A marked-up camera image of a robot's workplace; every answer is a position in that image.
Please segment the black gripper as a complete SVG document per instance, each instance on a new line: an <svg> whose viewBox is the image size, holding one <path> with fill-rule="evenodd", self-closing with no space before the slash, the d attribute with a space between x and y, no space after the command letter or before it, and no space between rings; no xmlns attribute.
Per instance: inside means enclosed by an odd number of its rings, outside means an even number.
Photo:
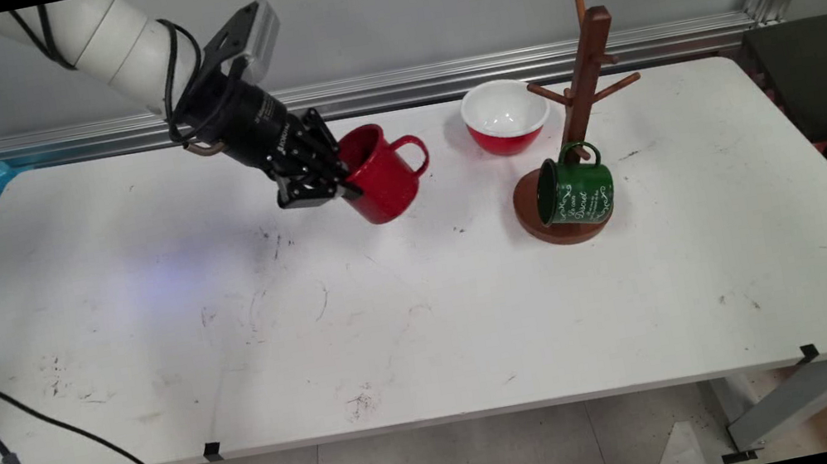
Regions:
<svg viewBox="0 0 827 464"><path fill-rule="evenodd" d="M347 180L341 145L316 109L291 114L243 76L248 64L197 76L172 111L176 143L201 154L220 152L264 172L277 186L279 208L318 207L365 193Z"/></svg>

